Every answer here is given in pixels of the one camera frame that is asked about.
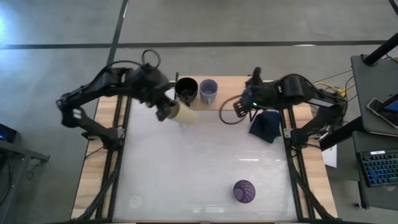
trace dark blue cloth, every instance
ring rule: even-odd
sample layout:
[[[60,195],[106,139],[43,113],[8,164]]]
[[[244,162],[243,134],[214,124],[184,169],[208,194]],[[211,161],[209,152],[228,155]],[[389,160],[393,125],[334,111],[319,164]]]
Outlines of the dark blue cloth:
[[[264,111],[254,118],[249,133],[266,142],[273,143],[275,138],[280,136],[279,124],[279,112]]]

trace phone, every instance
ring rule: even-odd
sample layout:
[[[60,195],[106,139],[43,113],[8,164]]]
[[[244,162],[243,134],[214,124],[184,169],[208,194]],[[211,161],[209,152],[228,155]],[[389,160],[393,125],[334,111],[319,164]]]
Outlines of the phone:
[[[373,98],[366,107],[370,112],[398,129],[398,94],[384,103]]]

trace purple ball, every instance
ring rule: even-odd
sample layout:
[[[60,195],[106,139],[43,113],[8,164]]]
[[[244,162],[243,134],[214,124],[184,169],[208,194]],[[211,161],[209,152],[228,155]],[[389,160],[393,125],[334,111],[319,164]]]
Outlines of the purple ball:
[[[256,189],[247,180],[240,180],[234,185],[234,197],[241,203],[249,203],[256,196]]]

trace black mug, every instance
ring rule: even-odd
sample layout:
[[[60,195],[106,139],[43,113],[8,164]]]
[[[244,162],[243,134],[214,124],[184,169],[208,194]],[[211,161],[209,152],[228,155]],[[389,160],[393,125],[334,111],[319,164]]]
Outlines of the black mug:
[[[191,102],[197,97],[198,83],[193,78],[182,78],[175,83],[175,95],[190,106]]]

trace white table surface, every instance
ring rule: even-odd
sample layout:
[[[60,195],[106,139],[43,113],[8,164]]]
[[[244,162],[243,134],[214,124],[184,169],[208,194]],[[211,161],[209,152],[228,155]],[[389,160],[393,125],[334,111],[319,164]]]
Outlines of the white table surface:
[[[248,118],[229,126],[217,111],[197,113],[193,126],[158,122],[155,108],[133,100],[114,219],[297,220],[283,138],[269,144],[248,133]],[[236,119],[234,111],[223,114]],[[232,196],[243,179],[256,188],[248,204]]]

